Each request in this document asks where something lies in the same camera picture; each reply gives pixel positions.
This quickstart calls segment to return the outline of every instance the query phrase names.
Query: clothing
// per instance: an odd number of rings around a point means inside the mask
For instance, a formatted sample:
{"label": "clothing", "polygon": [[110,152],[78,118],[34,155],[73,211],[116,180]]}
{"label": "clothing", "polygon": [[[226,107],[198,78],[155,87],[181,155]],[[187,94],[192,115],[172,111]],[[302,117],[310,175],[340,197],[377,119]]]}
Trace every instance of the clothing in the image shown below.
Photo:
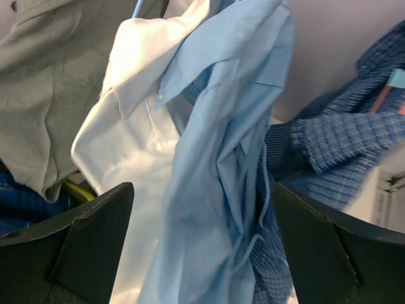
{"label": "clothing", "polygon": [[30,227],[78,206],[62,192],[58,200],[47,203],[33,190],[17,184],[10,173],[0,173],[0,236]]}
{"label": "clothing", "polygon": [[[359,75],[341,90],[321,96],[289,123],[266,134],[261,161],[270,174],[303,194],[343,210],[367,173],[390,149],[405,141],[403,89],[393,88],[376,113],[369,113],[396,68],[405,67],[405,22],[393,28],[360,58]],[[281,140],[290,134],[289,140]],[[284,160],[280,166],[273,160]],[[266,257],[257,280],[266,281],[255,303],[285,303],[292,281],[273,214],[266,215],[264,241],[253,256]]]}
{"label": "clothing", "polygon": [[292,38],[279,0],[194,1],[181,17],[121,25],[106,90],[72,147],[97,191],[135,186],[113,303],[252,301],[256,171]]}
{"label": "clothing", "polygon": [[[55,201],[76,171],[70,148],[101,90],[119,24],[135,0],[18,0],[0,41],[0,159],[16,182]],[[141,10],[159,17],[148,1]],[[161,8],[164,0],[158,0]]]}

